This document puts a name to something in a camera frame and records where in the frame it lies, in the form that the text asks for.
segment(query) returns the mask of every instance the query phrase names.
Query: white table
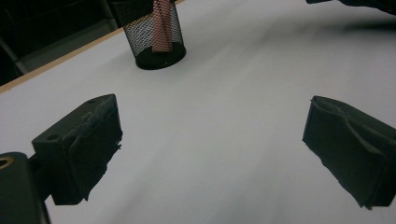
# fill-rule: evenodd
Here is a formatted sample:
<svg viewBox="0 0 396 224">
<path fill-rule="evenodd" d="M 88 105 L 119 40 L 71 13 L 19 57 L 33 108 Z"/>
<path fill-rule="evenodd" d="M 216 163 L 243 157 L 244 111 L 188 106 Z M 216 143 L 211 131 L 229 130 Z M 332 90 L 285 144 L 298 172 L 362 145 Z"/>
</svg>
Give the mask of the white table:
<svg viewBox="0 0 396 224">
<path fill-rule="evenodd" d="M 122 149 L 54 224 L 382 224 L 302 142 L 314 95 L 396 127 L 395 18 L 338 2 L 189 0 L 181 62 L 144 71 L 124 33 L 0 94 L 0 153 L 93 97 L 115 93 Z"/>
</svg>

